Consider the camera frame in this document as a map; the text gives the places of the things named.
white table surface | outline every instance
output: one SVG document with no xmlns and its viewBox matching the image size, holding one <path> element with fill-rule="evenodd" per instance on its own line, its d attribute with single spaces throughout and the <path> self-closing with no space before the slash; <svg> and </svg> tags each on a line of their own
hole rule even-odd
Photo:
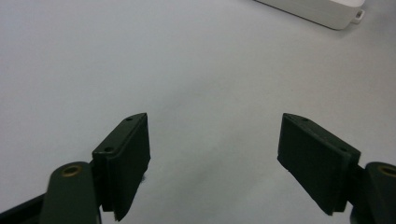
<svg viewBox="0 0 396 224">
<path fill-rule="evenodd" d="M 288 112 L 361 166 L 396 163 L 396 2 L 363 9 L 334 31 L 252 0 L 2 1 L 0 211 L 148 112 L 152 160 L 121 223 L 349 223 L 276 154 Z"/>
</svg>

